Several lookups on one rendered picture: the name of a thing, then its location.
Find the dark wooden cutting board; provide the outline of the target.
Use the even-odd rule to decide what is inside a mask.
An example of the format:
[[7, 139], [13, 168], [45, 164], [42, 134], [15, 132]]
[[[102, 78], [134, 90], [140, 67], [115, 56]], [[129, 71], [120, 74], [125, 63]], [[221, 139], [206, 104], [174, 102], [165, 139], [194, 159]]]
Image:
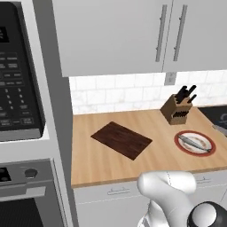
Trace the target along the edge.
[[131, 160], [135, 160], [152, 142], [150, 138], [113, 121], [99, 129], [91, 137]]

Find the wooden knife block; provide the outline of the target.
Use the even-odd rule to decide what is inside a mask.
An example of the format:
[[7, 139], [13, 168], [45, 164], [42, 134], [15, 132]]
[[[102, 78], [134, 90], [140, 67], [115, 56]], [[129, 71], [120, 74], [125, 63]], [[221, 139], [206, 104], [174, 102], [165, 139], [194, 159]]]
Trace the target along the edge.
[[192, 108], [192, 101], [197, 97], [190, 95], [196, 89], [196, 85], [192, 85], [190, 89], [183, 86], [177, 94], [172, 94], [160, 109], [161, 113], [170, 125], [185, 124], [187, 114]]

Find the red rimmed white plate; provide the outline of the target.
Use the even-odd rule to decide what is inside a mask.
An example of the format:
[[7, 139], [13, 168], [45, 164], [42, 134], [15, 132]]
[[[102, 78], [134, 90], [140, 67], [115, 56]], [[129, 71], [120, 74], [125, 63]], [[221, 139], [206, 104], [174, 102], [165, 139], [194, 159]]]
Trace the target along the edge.
[[[201, 145], [204, 148], [210, 148], [211, 152], [207, 153], [206, 151], [202, 151], [193, 146], [185, 144], [180, 138], [178, 138], [178, 135], [183, 135], [185, 137], [188, 137], [193, 142], [197, 143], [198, 145]], [[178, 133], [176, 133], [174, 137], [174, 142], [180, 150], [193, 156], [206, 157], [214, 154], [216, 151], [215, 142], [210, 137], [193, 130], [179, 131]]]

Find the grey drawer front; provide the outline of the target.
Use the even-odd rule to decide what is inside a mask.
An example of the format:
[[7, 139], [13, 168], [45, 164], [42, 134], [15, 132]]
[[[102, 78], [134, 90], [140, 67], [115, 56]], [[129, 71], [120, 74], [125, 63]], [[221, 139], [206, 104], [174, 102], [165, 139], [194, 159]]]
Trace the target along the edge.
[[205, 178], [210, 178], [212, 181], [209, 184], [198, 184], [196, 182], [198, 188], [215, 187], [215, 186], [227, 187], [227, 170], [194, 174], [195, 180], [196, 178], [203, 177], [203, 176]]
[[118, 184], [103, 184], [74, 189], [76, 204], [116, 200], [121, 198], [133, 198], [140, 195], [141, 193], [137, 188], [136, 181]]

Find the grey fish meat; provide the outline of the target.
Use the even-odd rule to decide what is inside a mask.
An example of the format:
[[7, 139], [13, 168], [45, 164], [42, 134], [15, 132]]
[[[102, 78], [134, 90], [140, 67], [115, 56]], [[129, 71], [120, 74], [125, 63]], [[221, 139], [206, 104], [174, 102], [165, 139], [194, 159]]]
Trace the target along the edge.
[[188, 137], [185, 137], [183, 135], [178, 135], [178, 138], [180, 138], [185, 144], [188, 144], [190, 146], [193, 146], [197, 149], [200, 149], [202, 151], [206, 151], [207, 153], [210, 153], [211, 152], [211, 149], [210, 148], [204, 148], [202, 147], [201, 145], [198, 145], [197, 143], [193, 142], [190, 138]]

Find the grey cupboard door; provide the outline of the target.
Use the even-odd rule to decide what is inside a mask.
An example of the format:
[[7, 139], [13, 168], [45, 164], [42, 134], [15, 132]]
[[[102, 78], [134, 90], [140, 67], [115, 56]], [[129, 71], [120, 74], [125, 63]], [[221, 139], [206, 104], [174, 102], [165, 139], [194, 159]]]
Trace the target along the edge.
[[[52, 0], [65, 77], [162, 71], [173, 0]], [[167, 14], [160, 61], [162, 6]]]
[[[183, 5], [188, 5], [178, 60], [173, 61]], [[227, 69], [227, 0], [174, 0], [164, 72]]]
[[133, 196], [76, 205], [79, 227], [137, 227], [150, 200]]

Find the black hob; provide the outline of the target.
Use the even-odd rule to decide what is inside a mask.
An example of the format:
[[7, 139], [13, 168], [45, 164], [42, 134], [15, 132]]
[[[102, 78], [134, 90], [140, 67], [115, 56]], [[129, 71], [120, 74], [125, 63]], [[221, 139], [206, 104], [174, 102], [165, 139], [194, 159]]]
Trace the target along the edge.
[[199, 110], [214, 124], [227, 129], [227, 106], [206, 106]]

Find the black microwave oven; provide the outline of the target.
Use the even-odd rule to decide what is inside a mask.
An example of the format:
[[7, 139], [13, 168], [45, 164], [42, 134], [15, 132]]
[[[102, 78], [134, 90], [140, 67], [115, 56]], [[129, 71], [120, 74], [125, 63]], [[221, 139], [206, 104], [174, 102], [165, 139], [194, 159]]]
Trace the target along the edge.
[[0, 2], [0, 142], [37, 139], [45, 118], [19, 2]]

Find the stainless steel oven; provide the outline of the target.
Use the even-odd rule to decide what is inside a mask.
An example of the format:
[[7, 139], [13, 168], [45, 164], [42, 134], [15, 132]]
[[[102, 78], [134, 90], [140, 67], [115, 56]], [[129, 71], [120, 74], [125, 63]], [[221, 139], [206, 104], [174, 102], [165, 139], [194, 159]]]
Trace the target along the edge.
[[67, 227], [51, 160], [0, 164], [0, 227]]

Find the grey wall socket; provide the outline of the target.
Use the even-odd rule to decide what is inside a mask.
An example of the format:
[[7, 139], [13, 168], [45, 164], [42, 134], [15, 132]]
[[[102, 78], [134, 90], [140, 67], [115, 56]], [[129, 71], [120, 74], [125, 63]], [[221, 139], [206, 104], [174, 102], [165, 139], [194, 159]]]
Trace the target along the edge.
[[176, 72], [167, 72], [165, 76], [165, 86], [174, 85], [176, 83]]

